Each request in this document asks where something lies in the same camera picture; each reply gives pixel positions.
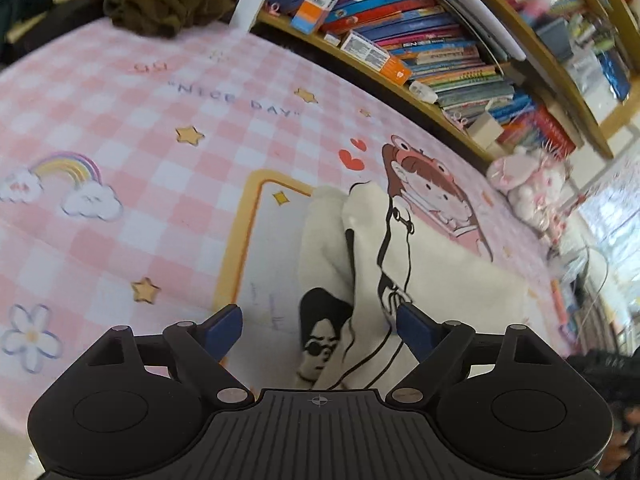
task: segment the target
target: cloud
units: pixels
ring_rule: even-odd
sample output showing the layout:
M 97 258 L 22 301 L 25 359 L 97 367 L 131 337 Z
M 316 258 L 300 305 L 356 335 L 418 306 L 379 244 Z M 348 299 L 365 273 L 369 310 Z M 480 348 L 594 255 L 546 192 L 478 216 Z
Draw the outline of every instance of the cloud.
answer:
M 2 202 L 34 202 L 42 193 L 37 175 L 29 170 L 18 170 L 9 175 L 0 186 Z
M 90 180 L 65 197 L 62 210 L 69 216 L 80 215 L 109 221 L 122 213 L 122 204 L 110 186 Z

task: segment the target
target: human hand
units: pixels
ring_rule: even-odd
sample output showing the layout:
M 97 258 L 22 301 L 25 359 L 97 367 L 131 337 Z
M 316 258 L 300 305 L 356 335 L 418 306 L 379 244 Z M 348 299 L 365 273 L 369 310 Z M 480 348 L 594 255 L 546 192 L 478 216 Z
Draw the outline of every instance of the human hand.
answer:
M 632 410 L 625 412 L 625 420 L 631 426 L 640 426 L 640 407 L 636 406 Z M 608 475 L 613 473 L 631 456 L 631 452 L 625 446 L 632 434 L 633 430 L 626 433 L 621 431 L 613 432 L 598 464 L 598 470 L 601 474 Z

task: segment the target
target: silver screw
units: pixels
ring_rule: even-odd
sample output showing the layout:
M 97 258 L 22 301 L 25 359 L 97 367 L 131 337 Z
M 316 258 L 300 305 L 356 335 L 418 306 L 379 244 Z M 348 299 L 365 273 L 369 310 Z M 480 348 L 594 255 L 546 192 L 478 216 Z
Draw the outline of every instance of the silver screw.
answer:
M 235 404 L 236 402 L 242 402 L 249 394 L 240 388 L 225 388 L 218 392 L 218 400 L 221 400 L 225 404 Z
M 422 400 L 422 392 L 415 388 L 398 388 L 391 396 L 403 404 L 414 404 Z

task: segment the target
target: cartoon girl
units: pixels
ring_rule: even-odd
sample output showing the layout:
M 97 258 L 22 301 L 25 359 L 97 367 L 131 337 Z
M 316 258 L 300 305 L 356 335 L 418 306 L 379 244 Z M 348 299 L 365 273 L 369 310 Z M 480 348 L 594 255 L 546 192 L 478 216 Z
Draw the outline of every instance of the cartoon girl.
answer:
M 436 231 L 492 261 L 491 249 L 469 198 L 449 170 L 401 137 L 392 136 L 391 142 L 382 147 L 389 196 L 406 204 Z

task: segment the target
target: ribbed black surface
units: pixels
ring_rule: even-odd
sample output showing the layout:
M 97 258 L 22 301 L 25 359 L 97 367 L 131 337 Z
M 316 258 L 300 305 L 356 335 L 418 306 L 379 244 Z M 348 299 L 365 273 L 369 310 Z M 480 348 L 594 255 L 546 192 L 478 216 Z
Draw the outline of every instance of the ribbed black surface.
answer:
M 62 480 L 57 474 L 46 480 Z M 217 415 L 187 454 L 140 480 L 495 480 L 445 447 L 418 413 L 372 391 L 268 390 Z M 594 480 L 590 471 L 575 480 Z

